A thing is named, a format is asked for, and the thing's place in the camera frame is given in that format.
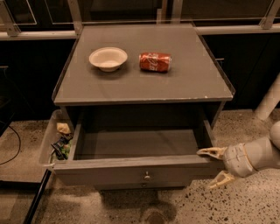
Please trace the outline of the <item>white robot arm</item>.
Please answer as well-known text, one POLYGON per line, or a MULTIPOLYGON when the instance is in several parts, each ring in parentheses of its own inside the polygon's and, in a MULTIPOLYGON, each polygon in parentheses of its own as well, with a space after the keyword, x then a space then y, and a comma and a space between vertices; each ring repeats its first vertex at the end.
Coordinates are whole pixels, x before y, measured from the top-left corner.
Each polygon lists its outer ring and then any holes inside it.
MULTIPOLYGON (((269 118, 280 101, 280 74, 271 84, 253 116, 261 121, 269 118)), ((209 189, 225 186, 239 178, 247 178, 264 169, 280 168, 280 122, 275 122, 269 133, 248 143, 227 147, 211 147, 197 151, 199 156, 209 156, 223 162, 224 171, 208 184, 209 189)))

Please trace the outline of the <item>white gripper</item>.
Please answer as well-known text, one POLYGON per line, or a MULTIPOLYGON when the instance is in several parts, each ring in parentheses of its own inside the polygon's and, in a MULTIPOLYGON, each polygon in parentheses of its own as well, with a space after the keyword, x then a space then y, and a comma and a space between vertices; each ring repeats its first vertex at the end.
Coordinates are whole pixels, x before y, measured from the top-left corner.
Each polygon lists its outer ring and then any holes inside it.
POLYGON ((210 147, 197 151, 202 156, 223 159, 227 171, 221 171, 209 184, 209 189, 218 188, 235 181, 235 177, 246 178, 257 172, 253 166, 252 150, 255 143, 238 143, 228 147, 210 147))

